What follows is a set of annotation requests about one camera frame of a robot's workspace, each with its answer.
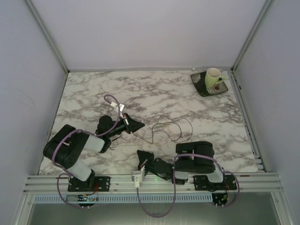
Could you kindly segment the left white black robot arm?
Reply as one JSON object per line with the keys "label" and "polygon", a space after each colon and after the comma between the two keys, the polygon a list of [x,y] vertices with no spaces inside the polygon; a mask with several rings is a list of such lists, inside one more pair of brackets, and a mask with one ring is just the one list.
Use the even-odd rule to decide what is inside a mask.
{"label": "left white black robot arm", "polygon": [[105,153],[113,136],[121,135],[122,132],[131,134],[144,126],[144,123],[132,119],[126,113],[118,121],[113,121],[108,115],[100,117],[95,134],[77,131],[67,124],[46,144],[43,155],[71,174],[72,187],[90,189],[95,183],[95,172],[80,159],[81,152],[86,149]]}

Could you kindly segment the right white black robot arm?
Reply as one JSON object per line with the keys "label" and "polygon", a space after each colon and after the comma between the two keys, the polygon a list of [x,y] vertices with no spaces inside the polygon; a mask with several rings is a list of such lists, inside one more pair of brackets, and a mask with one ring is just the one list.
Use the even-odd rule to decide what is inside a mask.
{"label": "right white black robot arm", "polygon": [[168,163],[161,158],[155,158],[149,151],[138,150],[138,169],[144,173],[152,173],[164,180],[184,184],[191,173],[203,174],[210,183],[222,183],[224,175],[222,168],[214,159],[213,144],[206,141],[180,143],[176,145],[176,159]]}

